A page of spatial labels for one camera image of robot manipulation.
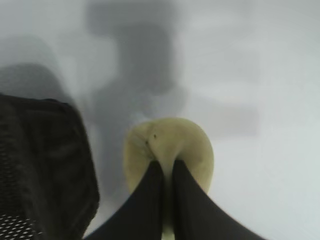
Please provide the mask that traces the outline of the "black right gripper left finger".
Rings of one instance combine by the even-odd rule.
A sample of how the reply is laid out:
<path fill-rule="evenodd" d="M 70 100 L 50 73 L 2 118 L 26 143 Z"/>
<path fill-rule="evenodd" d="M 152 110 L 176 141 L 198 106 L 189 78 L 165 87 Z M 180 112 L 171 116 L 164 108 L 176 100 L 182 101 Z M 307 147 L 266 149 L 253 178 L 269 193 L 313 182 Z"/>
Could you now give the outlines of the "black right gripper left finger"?
<path fill-rule="evenodd" d="M 126 202 L 86 240 L 160 240 L 164 174 L 152 161 Z"/>

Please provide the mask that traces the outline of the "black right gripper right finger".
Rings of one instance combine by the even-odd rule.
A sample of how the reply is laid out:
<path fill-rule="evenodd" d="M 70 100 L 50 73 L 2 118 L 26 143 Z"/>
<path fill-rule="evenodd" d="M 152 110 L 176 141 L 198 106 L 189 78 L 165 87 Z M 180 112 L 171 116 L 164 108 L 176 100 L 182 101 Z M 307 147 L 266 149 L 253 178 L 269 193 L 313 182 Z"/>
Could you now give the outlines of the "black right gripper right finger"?
<path fill-rule="evenodd" d="M 186 164 L 172 173 L 174 234 L 177 240 L 263 240 L 223 211 L 201 189 Z"/>

